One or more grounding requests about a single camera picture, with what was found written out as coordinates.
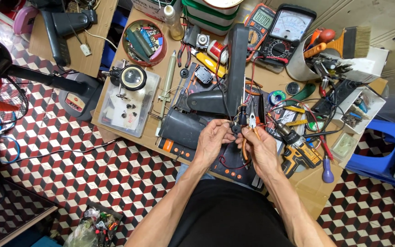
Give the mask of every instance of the digital multimeter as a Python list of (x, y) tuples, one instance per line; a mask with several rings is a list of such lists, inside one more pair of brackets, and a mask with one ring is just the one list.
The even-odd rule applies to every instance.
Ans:
[(249, 28), (247, 62), (254, 54), (254, 50), (258, 49), (265, 39), (274, 17), (275, 11), (267, 7), (265, 4), (260, 3), (255, 7), (248, 19), (245, 21), (245, 27)]
[(260, 53), (268, 56), (261, 59), (265, 64), (286, 66), (302, 37), (316, 19), (316, 12), (293, 4), (283, 3), (278, 7)]

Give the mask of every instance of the purple screwdriver handle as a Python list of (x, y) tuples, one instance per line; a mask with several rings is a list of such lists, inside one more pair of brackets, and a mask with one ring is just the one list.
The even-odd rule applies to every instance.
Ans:
[(330, 168), (330, 160), (327, 156), (324, 157), (323, 166), (324, 166), (323, 181), (328, 184), (333, 183), (334, 176)]

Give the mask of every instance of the plastic bottle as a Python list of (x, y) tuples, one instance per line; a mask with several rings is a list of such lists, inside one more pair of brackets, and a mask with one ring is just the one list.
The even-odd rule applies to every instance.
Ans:
[(171, 5), (164, 8), (165, 23), (169, 26), (170, 36), (174, 40), (181, 40), (184, 37), (184, 28), (181, 26), (180, 15), (176, 14)]

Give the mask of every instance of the hand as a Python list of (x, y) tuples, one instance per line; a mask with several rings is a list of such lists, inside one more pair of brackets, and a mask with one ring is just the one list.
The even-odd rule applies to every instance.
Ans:
[(242, 149), (245, 137), (247, 139), (245, 148), (252, 156), (255, 172), (262, 179), (271, 177), (276, 172), (283, 173), (281, 166), (278, 165), (277, 142), (274, 137), (262, 128), (257, 128), (257, 130), (262, 140), (259, 140), (255, 133), (247, 127), (242, 128), (242, 133), (238, 134), (236, 140), (238, 149)]
[(200, 132), (195, 158), (200, 159), (202, 166), (210, 167), (219, 155), (222, 144), (235, 139), (229, 120), (214, 119)]

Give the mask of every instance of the cordless drill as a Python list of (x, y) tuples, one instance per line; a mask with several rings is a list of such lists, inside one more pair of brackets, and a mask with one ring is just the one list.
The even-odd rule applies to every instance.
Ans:
[(281, 168), (287, 178), (290, 178), (299, 165), (305, 165), (310, 168), (319, 166), (323, 160), (321, 155), (315, 148), (311, 147), (309, 143), (294, 130), (291, 130), (285, 124), (277, 122), (273, 117), (272, 120), (276, 123), (278, 132), (286, 142), (286, 151), (284, 152), (285, 161)]

